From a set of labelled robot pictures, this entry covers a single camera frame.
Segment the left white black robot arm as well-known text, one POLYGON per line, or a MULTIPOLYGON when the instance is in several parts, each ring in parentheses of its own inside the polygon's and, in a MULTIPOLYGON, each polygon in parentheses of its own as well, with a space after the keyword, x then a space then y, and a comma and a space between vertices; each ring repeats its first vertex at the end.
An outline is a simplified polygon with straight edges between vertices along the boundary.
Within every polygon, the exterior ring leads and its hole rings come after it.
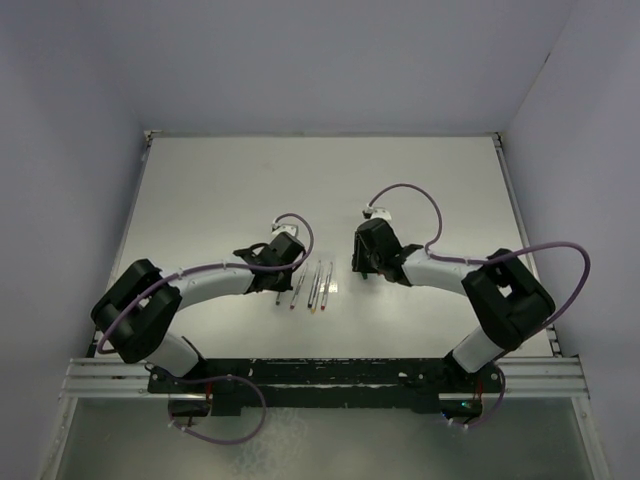
POLYGON ((125 363, 150 363, 168 372, 182 391, 194 392, 205 382, 204 359, 192 343, 169 332, 176 314, 224 296, 286 292, 292 288, 294 263, 306 254, 296 237, 282 231, 269 243, 238 249, 227 259, 174 272, 137 260, 90 317, 125 363))

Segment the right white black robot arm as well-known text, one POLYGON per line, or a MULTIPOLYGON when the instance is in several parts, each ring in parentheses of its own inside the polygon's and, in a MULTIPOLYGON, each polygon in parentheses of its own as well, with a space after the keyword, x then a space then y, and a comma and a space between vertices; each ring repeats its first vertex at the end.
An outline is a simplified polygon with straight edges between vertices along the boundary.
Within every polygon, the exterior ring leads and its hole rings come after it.
POLYGON ((382 218, 368 219, 355 230, 352 270, 467 298, 479 326, 445 357, 445 380, 456 391, 469 390, 485 365, 519 348, 556 310, 550 294, 509 250, 480 261, 438 260, 421 245, 403 246, 382 218))

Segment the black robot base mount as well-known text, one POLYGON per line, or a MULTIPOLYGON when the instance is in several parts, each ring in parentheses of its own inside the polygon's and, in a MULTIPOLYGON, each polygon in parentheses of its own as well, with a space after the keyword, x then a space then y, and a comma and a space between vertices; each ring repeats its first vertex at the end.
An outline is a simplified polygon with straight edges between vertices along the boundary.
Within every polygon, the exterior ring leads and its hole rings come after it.
POLYGON ((207 359, 183 379, 158 367, 148 391, 170 396, 177 416, 237 416, 245 408, 402 409, 474 419, 482 396, 501 394, 495 364, 467 373, 452 360, 207 359))

